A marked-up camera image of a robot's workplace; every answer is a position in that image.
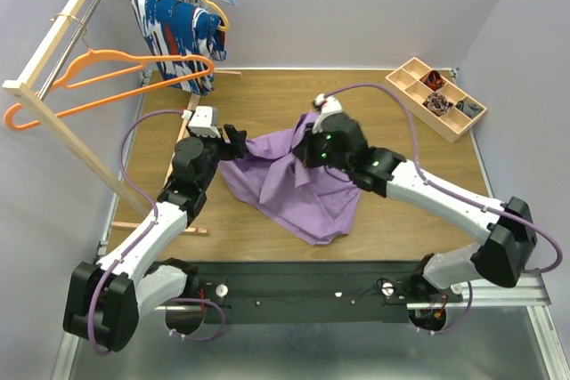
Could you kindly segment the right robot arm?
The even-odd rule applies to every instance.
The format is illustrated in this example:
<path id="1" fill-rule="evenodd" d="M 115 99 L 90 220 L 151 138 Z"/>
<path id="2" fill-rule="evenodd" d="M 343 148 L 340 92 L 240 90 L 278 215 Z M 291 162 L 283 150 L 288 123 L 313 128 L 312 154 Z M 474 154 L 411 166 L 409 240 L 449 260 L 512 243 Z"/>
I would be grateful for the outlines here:
<path id="1" fill-rule="evenodd" d="M 357 188 L 406 202 L 466 232 L 472 244 L 451 252 L 425 255 L 404 282 L 404 293 L 427 302 L 451 286 L 485 279 L 513 288 L 536 246 L 529 205 L 520 198 L 504 203 L 477 195 L 417 170 L 403 155 L 370 146 L 360 125 L 345 113 L 307 125 L 293 153 L 305 167 L 331 167 Z"/>

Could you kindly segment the purple trousers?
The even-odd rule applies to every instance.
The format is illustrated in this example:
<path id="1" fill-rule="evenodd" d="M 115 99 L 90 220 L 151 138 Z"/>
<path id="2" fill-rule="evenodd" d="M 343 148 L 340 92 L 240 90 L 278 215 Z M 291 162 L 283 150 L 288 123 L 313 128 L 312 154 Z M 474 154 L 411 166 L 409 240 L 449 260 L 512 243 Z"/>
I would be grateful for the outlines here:
<path id="1" fill-rule="evenodd" d="M 218 172 L 231 194 L 311 246 L 328 245 L 354 224 L 361 190 L 345 174 L 306 168 L 293 155 L 315 113 L 291 128 L 246 140 L 243 158 L 222 161 Z"/>

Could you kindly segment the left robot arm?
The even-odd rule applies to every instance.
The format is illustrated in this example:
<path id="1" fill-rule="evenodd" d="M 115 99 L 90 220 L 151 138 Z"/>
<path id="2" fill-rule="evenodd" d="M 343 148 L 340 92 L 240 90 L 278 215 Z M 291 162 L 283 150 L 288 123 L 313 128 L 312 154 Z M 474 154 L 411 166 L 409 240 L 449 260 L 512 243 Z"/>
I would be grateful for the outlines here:
<path id="1" fill-rule="evenodd" d="M 81 262 L 71 274 L 63 328 L 101 356 L 121 351 L 148 311 L 196 297 L 190 268 L 179 262 L 149 268 L 198 217 L 219 163 L 244 157 L 247 133 L 233 125 L 189 131 L 175 145 L 171 174 L 147 217 L 110 254 L 97 263 Z"/>

